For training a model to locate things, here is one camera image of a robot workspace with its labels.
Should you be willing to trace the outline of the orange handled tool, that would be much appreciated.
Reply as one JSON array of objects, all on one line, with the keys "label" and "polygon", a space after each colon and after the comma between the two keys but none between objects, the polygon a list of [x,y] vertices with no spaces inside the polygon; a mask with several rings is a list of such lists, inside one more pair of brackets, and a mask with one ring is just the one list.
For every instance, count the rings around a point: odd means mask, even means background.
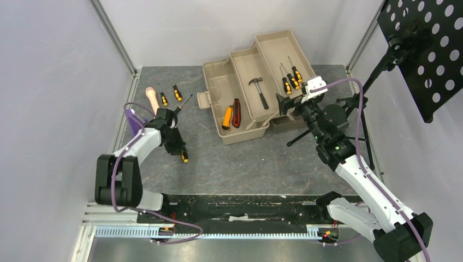
[{"label": "orange handled tool", "polygon": [[227,107],[227,109],[225,111],[224,118],[223,118],[223,121],[222,121],[222,129],[224,129],[224,130],[230,130],[231,129],[232,115],[233,115],[233,106],[230,105],[230,106]]}]

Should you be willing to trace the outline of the large black-yellow Phillips screwdriver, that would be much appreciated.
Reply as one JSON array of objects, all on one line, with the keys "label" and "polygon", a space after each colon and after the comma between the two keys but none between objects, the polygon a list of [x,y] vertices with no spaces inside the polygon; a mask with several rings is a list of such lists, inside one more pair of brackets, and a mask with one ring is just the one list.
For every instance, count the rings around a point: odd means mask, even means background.
[{"label": "large black-yellow Phillips screwdriver", "polygon": [[187,97],[187,98],[183,101],[183,103],[181,103],[181,104],[174,110],[174,113],[175,113],[175,114],[178,114],[178,113],[182,110],[183,106],[192,98],[192,96],[193,96],[193,94],[191,94],[189,97]]}]

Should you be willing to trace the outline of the medium black-yellow screwdriver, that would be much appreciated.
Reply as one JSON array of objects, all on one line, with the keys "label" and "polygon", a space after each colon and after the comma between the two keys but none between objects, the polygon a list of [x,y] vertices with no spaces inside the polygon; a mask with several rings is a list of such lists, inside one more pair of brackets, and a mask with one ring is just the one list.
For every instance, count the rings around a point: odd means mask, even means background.
[{"label": "medium black-yellow screwdriver", "polygon": [[176,83],[174,82],[172,76],[169,74],[169,78],[171,80],[171,83],[172,83],[172,87],[173,87],[173,90],[174,90],[174,95],[175,95],[175,98],[177,101],[182,101],[183,100],[183,96],[179,90],[179,88],[177,87]]}]

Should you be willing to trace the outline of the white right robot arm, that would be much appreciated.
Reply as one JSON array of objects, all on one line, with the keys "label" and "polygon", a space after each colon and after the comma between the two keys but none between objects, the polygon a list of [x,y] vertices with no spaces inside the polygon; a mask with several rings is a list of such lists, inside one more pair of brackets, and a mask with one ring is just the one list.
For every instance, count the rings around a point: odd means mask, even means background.
[{"label": "white right robot arm", "polygon": [[365,211],[337,192],[329,192],[316,201],[319,221],[341,222],[372,242],[383,261],[406,261],[424,254],[430,241],[432,219],[416,214],[400,201],[367,166],[345,130],[349,126],[344,108],[329,104],[321,109],[319,98],[303,100],[276,95],[279,113],[294,109],[317,142],[322,162],[343,178],[370,208]]}]

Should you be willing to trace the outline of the claw hammer black grip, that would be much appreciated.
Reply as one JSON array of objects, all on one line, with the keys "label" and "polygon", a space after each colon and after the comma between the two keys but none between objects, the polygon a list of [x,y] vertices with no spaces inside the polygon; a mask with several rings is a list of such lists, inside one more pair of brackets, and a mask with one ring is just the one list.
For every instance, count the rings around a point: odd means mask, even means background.
[{"label": "claw hammer black grip", "polygon": [[259,83],[262,82],[262,81],[263,81],[262,77],[254,78],[254,79],[250,80],[248,84],[249,85],[250,84],[255,84],[255,86],[257,88],[257,91],[259,93],[259,97],[260,97],[260,100],[262,102],[263,108],[265,110],[268,110],[269,109],[268,103],[267,103],[267,101],[266,101],[266,99],[265,99],[265,97],[264,97],[264,95],[263,95],[263,93],[262,93],[262,91],[260,89],[260,86],[259,86]]}]

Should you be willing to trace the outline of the black-yellow screwdriver front cluster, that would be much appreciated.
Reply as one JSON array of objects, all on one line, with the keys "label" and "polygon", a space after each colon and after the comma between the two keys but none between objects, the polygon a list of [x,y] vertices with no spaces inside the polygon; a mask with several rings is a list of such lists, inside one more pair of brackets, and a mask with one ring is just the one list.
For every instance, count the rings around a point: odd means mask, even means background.
[{"label": "black-yellow screwdriver front cluster", "polygon": [[188,153],[186,151],[182,151],[181,152],[181,159],[184,163],[187,163],[189,161],[189,156],[188,156]]}]

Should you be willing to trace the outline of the beige translucent tool box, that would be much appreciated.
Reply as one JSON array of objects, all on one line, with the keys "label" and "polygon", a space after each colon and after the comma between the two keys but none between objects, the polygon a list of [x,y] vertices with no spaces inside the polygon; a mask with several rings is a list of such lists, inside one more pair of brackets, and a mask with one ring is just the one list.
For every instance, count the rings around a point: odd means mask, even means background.
[{"label": "beige translucent tool box", "polygon": [[[295,90],[290,85],[292,94],[289,96],[283,90],[279,68],[280,63],[283,63],[294,77],[288,56],[302,76],[300,89]],[[197,94],[198,104],[202,109],[212,110],[217,133],[225,145],[262,137],[270,121],[281,117],[276,93],[292,99],[303,96],[303,82],[316,76],[289,29],[256,35],[247,49],[232,51],[226,58],[205,62],[203,73],[206,91]],[[248,84],[250,80],[259,77],[263,78],[259,86],[268,103],[268,110],[263,108],[255,84]],[[231,129],[224,130],[222,121],[225,111],[228,106],[233,106],[235,98],[241,103],[241,125],[234,128],[231,123]]]}]

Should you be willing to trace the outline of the black-yellow screwdriver cluster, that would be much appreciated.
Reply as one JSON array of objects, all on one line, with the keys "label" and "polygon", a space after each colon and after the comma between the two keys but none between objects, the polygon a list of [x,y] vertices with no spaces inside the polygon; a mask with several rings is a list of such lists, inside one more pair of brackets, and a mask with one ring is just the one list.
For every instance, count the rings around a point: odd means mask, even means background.
[{"label": "black-yellow screwdriver cluster", "polygon": [[280,73],[282,75],[282,82],[283,82],[283,90],[285,92],[286,95],[291,95],[292,94],[292,90],[291,90],[291,86],[289,84],[289,81],[287,79],[287,77],[285,76],[285,74],[283,73],[283,69],[281,66],[279,66],[280,68]]},{"label": "black-yellow screwdriver cluster", "polygon": [[187,163],[189,161],[189,156],[188,156],[188,153],[186,151],[182,151],[181,152],[181,159],[184,163]]}]

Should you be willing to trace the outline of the thin black-yellow screwdriver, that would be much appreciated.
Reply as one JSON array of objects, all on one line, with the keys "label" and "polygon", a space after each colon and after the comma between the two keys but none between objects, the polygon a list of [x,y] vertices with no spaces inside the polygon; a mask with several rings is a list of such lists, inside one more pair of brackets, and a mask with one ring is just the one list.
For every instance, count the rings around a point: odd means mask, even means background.
[{"label": "thin black-yellow screwdriver", "polygon": [[284,70],[284,72],[286,73],[286,76],[290,82],[290,85],[295,89],[295,90],[299,90],[300,89],[300,86],[299,86],[299,83],[298,81],[292,76],[292,74],[289,73],[289,71],[285,68],[285,66],[283,65],[283,63],[280,63],[282,69]]}]

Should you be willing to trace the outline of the red black utility knife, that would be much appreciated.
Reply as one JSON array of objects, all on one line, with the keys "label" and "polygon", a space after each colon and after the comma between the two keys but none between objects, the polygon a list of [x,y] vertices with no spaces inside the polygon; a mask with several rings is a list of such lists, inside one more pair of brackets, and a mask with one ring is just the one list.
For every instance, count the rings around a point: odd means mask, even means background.
[{"label": "red black utility knife", "polygon": [[241,125],[241,103],[238,98],[235,98],[233,102],[231,124],[234,128],[239,128]]}]

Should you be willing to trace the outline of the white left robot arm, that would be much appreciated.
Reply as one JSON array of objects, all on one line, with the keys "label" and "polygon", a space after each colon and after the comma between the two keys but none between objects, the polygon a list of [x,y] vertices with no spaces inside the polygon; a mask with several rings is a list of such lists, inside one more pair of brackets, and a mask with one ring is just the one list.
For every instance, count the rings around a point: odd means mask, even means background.
[{"label": "white left robot arm", "polygon": [[143,188],[140,166],[149,154],[163,146],[166,152],[188,162],[186,143],[177,127],[178,113],[159,108],[154,119],[139,123],[140,129],[124,147],[97,159],[94,198],[100,205],[111,205],[118,212],[125,207],[150,210],[158,223],[170,219],[171,208],[163,203],[163,194]]}]

